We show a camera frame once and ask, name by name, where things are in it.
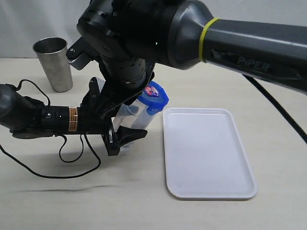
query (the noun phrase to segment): metal cup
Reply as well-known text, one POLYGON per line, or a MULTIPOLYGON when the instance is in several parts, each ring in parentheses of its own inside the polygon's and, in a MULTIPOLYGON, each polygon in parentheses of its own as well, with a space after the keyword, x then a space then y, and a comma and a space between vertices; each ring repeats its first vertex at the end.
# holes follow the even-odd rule
POLYGON ((66 59, 67 42, 63 38, 44 38, 33 45, 33 50, 55 92, 72 88, 71 67, 66 59))

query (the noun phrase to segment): white table surface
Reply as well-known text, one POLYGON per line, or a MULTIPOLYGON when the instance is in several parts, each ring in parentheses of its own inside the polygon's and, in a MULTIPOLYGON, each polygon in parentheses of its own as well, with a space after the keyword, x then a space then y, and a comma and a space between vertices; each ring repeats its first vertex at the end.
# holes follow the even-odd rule
MULTIPOLYGON (((162 115, 150 124, 147 138, 129 154, 106 157, 99 136, 90 141, 102 157, 99 170, 73 180, 31 175, 0 154, 1 230, 303 230, 307 229, 307 147, 273 106, 239 74, 199 64, 187 70, 156 67, 155 81, 167 91, 168 107, 216 107, 235 117, 259 185, 255 198, 244 202, 187 202, 166 190, 162 115)), ((0 59, 0 83, 36 82, 53 105, 78 106, 92 76, 90 64, 73 70, 74 87, 54 93, 37 59, 0 59)), ((263 85, 307 130, 307 97, 268 83, 263 85)), ((46 101, 29 83, 20 91, 46 101)), ((78 137, 69 137, 67 159, 79 153, 78 137)), ((81 173, 96 161, 86 148, 82 159, 60 162, 61 138, 13 139, 0 127, 0 143, 34 170, 48 175, 81 173)))

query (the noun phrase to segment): label sticker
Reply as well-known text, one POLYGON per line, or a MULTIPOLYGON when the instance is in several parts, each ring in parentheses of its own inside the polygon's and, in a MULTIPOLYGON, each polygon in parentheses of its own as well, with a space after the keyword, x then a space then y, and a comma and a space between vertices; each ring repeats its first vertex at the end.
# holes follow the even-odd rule
POLYGON ((145 88, 145 93, 150 97, 159 97, 159 92, 155 89, 154 86, 147 86, 145 88))
POLYGON ((78 109, 76 107, 69 108, 69 132, 77 132, 78 130, 78 109))

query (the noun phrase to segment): plastic tray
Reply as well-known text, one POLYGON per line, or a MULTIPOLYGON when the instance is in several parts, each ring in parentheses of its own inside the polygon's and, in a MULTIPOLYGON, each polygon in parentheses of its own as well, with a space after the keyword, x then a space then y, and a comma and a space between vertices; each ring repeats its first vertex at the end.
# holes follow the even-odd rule
POLYGON ((257 184, 233 116, 224 109, 163 113, 166 185, 183 199, 250 199, 257 184))

